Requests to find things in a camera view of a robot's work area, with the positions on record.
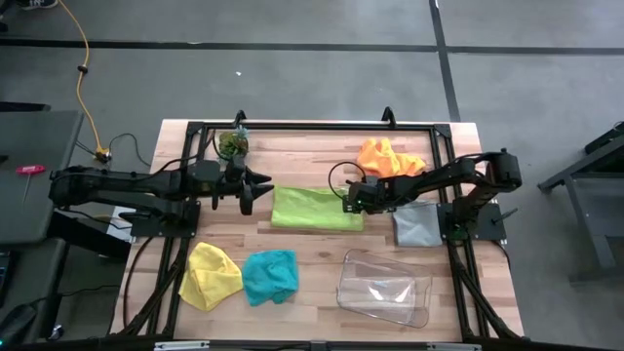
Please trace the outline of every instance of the butcher block table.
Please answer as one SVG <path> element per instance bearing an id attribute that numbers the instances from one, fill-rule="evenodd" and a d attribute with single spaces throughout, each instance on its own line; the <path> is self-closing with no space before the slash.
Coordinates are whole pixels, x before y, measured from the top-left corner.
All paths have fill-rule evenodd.
<path id="1" fill-rule="evenodd" d="M 184 143 L 187 120 L 164 120 L 152 162 L 152 172 L 178 158 Z M 452 123 L 455 154 L 481 152 L 477 127 L 473 123 Z M 389 137 L 396 152 L 421 157 L 432 169 L 433 159 L 427 133 L 385 131 L 265 131 L 250 130 L 247 165 L 255 172 L 273 177 L 273 184 L 296 187 L 328 187 L 330 168 L 341 161 L 355 161 L 360 146 L 371 137 Z M 447 161 L 440 142 L 443 163 Z M 208 159 L 215 159 L 210 147 Z M 334 186 L 360 175 L 354 166 L 336 169 Z M 464 185 L 466 194 L 471 185 Z M 422 199 L 438 201 L 438 192 Z M 390 214 L 365 216 L 363 232 L 274 228 L 271 226 L 273 194 L 254 201 L 253 215 L 241 215 L 238 199 L 225 198 L 218 209 L 211 199 L 200 199 L 202 211 L 197 236 L 189 253 L 200 242 L 219 247 L 242 267 L 250 254 L 267 250 L 296 251 L 299 290 L 284 304 L 266 302 L 250 307 L 244 292 L 223 300 L 214 310 L 198 310 L 183 300 L 179 303 L 175 339 L 245 340 L 327 340 L 327 341 L 459 341 L 461 335 L 450 276 L 446 246 L 438 248 L 395 247 Z M 126 276 L 137 249 L 133 244 Z M 138 259 L 128 294 L 131 320 L 154 290 L 164 239 L 154 238 Z M 421 329 L 343 310 L 336 303 L 336 288 L 344 255 L 351 249 L 430 268 L 433 281 L 429 322 Z M 516 333 L 523 334 L 509 266 L 495 244 L 474 243 L 481 287 L 499 316 Z M 163 298 L 159 329 L 165 324 L 170 293 Z M 467 306 L 474 332 L 477 332 L 475 305 L 467 292 Z M 122 329 L 120 294 L 111 331 Z"/>

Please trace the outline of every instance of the gray cloth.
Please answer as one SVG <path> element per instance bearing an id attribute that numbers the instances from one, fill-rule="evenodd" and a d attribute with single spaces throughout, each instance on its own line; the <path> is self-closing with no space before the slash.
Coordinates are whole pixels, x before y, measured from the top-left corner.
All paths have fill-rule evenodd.
<path id="1" fill-rule="evenodd" d="M 434 247 L 442 244 L 436 204 L 414 201 L 392 213 L 399 247 Z"/>

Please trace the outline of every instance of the yellow cable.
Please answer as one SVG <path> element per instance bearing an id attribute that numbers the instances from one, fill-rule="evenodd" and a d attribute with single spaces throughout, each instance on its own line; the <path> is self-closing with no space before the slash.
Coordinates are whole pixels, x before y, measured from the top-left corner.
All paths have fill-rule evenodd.
<path id="1" fill-rule="evenodd" d="M 69 11 L 69 8 L 65 6 L 62 0 L 58 0 L 58 2 L 65 9 L 67 14 L 74 21 L 74 23 L 76 23 L 76 27 L 78 27 L 78 30 L 80 31 L 80 35 L 82 35 L 82 40 L 85 42 L 85 49 L 86 49 L 85 61 L 83 62 L 82 66 L 87 68 L 87 64 L 89 63 L 89 54 L 90 54 L 89 41 L 87 40 L 87 35 L 85 35 L 85 32 L 82 30 L 82 26 L 78 22 L 78 19 L 74 17 L 74 15 L 71 13 L 71 11 Z M 89 119 L 89 122 L 91 123 L 91 129 L 94 131 L 94 136 L 96 137 L 96 146 L 97 146 L 96 153 L 106 154 L 108 153 L 108 149 L 101 147 L 101 144 L 99 143 L 98 130 L 96 129 L 96 123 L 94 122 L 94 118 L 89 112 L 89 109 L 87 109 L 85 102 L 82 100 L 81 89 L 82 89 L 82 81 L 84 77 L 85 77 L 85 72 L 80 71 L 80 75 L 78 76 L 78 83 L 76 84 L 76 97 L 78 98 L 78 102 L 80 102 L 80 105 L 82 106 L 83 111 L 85 111 L 85 114 L 87 115 L 87 118 Z"/>

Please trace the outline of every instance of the green towel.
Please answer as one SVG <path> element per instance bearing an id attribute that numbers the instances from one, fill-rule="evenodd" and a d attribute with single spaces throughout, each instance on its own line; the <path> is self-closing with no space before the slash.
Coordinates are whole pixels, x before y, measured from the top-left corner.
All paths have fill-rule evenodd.
<path id="1" fill-rule="evenodd" d="M 362 215 L 344 213 L 342 200 L 327 188 L 302 189 L 275 185 L 273 194 L 273 226 L 364 230 Z"/>

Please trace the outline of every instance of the clear plastic container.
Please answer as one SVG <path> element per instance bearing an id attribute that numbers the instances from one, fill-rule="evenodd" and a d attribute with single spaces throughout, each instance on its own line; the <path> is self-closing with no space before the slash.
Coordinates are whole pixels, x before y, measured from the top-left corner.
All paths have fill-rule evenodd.
<path id="1" fill-rule="evenodd" d="M 349 311 L 422 328 L 429 321 L 431 284 L 426 266 L 350 250 L 344 257 L 337 301 Z"/>

